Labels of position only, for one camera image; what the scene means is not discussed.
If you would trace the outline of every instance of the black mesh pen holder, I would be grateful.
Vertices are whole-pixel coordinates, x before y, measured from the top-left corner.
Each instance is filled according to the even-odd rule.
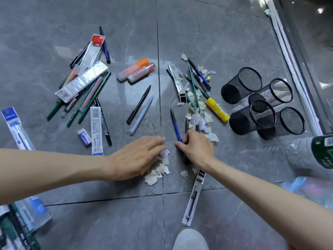
[[[266,107],[263,112],[256,112],[257,107]],[[260,129],[272,128],[276,122],[275,111],[264,100],[254,101],[251,105],[231,114],[229,124],[231,129],[244,135]]]
[[[221,96],[230,104],[236,104],[249,94],[262,88],[260,74],[253,68],[242,68],[238,74],[221,88]]]
[[[286,135],[300,135],[305,131],[304,117],[298,110],[285,107],[276,114],[274,127],[258,130],[258,134],[264,139],[272,139]]]
[[[256,100],[265,100],[270,106],[275,107],[283,103],[289,103],[293,100],[292,89],[289,84],[279,78],[273,79],[267,86],[260,91],[249,96],[249,105]]]

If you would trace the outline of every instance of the eraser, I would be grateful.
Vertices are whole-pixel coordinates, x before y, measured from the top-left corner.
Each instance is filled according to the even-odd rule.
[[[91,144],[91,138],[89,137],[89,134],[84,128],[78,131],[78,136],[81,138],[81,140],[86,146]]]

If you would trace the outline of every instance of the pink highlighter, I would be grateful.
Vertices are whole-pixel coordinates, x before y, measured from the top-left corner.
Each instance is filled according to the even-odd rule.
[[[146,58],[143,58],[143,59],[139,60],[138,62],[136,62],[133,66],[128,67],[124,71],[122,71],[119,74],[117,74],[117,79],[119,81],[123,81],[128,76],[130,76],[134,72],[138,71],[140,68],[148,66],[148,65],[149,65],[149,61]]]
[[[153,62],[149,63],[147,67],[140,68],[138,71],[134,72],[130,76],[127,77],[127,80],[130,83],[133,83],[140,79],[141,77],[153,72],[155,70],[156,66]]]

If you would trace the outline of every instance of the gray tile floor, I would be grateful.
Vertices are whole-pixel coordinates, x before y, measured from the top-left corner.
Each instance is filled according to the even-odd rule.
[[[39,235],[43,249],[172,248],[195,178],[173,146],[176,135],[169,116],[172,107],[182,123],[187,113],[186,107],[177,107],[174,84],[165,71],[170,63],[185,71],[182,52],[216,71],[211,94],[229,113],[237,105],[224,102],[220,89],[241,67],[256,69],[264,85],[276,77],[291,81],[257,0],[3,0],[0,17],[0,108],[15,107],[36,149],[91,153],[76,135],[82,127],[90,130],[89,116],[70,128],[60,112],[49,122],[46,116],[69,63],[101,25],[112,60],[112,76],[99,96],[113,141],[112,147],[104,146],[105,155],[143,135],[166,136],[171,151],[171,173],[153,186],[139,177],[41,193],[53,216],[50,230]],[[144,57],[159,72],[133,86],[116,81],[119,71]],[[126,119],[149,85],[154,101],[130,137]],[[303,112],[297,93],[290,106]],[[238,136],[215,115],[213,119],[219,159],[272,183],[293,177],[280,145],[294,137],[264,141],[257,133]],[[16,148],[4,121],[0,128],[2,147]],[[185,169],[189,176],[183,179]],[[192,226],[211,249],[286,249],[281,236],[210,176]]]

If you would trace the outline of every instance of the highlighter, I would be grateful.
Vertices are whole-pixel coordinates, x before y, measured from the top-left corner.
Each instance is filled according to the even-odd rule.
[[[143,58],[136,62],[133,66],[128,67],[124,71],[121,71],[119,74],[117,74],[117,79],[118,81],[123,81],[125,80],[128,76],[133,74],[134,72],[138,71],[140,68],[143,68],[145,66],[149,65],[149,61],[146,58]]]
[[[221,109],[219,105],[216,104],[215,100],[209,97],[206,101],[206,104],[222,119],[223,122],[227,122],[230,119],[230,116]]]

